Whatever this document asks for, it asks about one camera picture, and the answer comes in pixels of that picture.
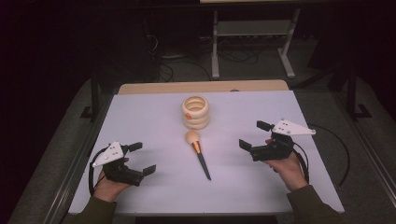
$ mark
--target sleeve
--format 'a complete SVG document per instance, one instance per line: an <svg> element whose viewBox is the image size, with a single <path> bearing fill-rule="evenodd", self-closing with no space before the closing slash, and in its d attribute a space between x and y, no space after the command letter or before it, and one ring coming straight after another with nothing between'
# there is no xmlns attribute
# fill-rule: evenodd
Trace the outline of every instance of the sleeve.
<svg viewBox="0 0 396 224"><path fill-rule="evenodd" d="M296 224L344 223L341 214L323 203L312 186L297 189L288 194Z"/></svg>
<svg viewBox="0 0 396 224"><path fill-rule="evenodd" d="M72 223L110 224L113 221L116 207L117 203L108 203L91 197L84 210L76 215Z"/></svg>

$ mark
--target metal stand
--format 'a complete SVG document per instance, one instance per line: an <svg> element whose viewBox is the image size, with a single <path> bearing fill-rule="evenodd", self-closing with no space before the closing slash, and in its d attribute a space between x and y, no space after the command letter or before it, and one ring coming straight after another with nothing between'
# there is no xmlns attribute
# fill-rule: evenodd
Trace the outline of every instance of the metal stand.
<svg viewBox="0 0 396 224"><path fill-rule="evenodd" d="M273 21L218 21L218 12L214 12L213 20L213 50L212 50L212 77L219 79L218 36L232 35L285 35L286 43L279 48L278 54L288 78L294 78L294 72L288 59L288 50L292 40L294 29L300 15L300 9L296 8L291 20Z"/></svg>

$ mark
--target white table surface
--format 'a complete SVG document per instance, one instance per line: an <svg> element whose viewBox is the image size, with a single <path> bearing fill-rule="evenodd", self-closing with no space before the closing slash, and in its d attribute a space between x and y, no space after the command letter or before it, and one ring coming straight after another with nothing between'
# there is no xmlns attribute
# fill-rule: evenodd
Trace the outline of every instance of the white table surface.
<svg viewBox="0 0 396 224"><path fill-rule="evenodd" d="M211 120L198 133L212 177L208 180L191 145L185 142L181 103L192 95L204 96ZM306 127L292 91L191 92L116 95L107 112L92 157L113 141L122 145L142 142L127 153L126 165L142 171L157 164L140 187L125 190L117 199L116 213L133 216L273 215L291 212L289 191L268 165L253 161L239 147L239 139L264 145L270 133L256 127L257 120L276 124L281 118ZM311 135L293 136L309 159L311 184L323 202L344 212ZM88 165L69 212L87 204ZM101 167L95 169L94 183Z"/></svg>

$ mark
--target hand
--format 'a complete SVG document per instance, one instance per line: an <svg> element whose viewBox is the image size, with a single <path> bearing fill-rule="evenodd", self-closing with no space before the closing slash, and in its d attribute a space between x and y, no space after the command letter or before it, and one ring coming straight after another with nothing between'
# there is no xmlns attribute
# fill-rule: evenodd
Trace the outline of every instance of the hand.
<svg viewBox="0 0 396 224"><path fill-rule="evenodd" d="M98 180L99 182L96 185L93 197L109 203L113 203L114 201L116 201L117 197L123 190L131 187L131 185L129 184L114 182L107 179L103 170L99 174Z"/></svg>
<svg viewBox="0 0 396 224"><path fill-rule="evenodd" d="M265 161L270 167L275 169L290 190L296 190L308 185L303 175L300 162L294 152L283 160Z"/></svg>

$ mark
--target stacked ring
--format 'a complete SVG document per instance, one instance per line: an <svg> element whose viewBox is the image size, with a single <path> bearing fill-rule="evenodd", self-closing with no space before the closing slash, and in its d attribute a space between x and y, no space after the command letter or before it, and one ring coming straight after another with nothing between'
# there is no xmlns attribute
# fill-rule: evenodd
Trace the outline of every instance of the stacked ring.
<svg viewBox="0 0 396 224"><path fill-rule="evenodd" d="M183 123L189 129L203 129L209 123L209 103L202 96L191 96L183 101Z"/></svg>

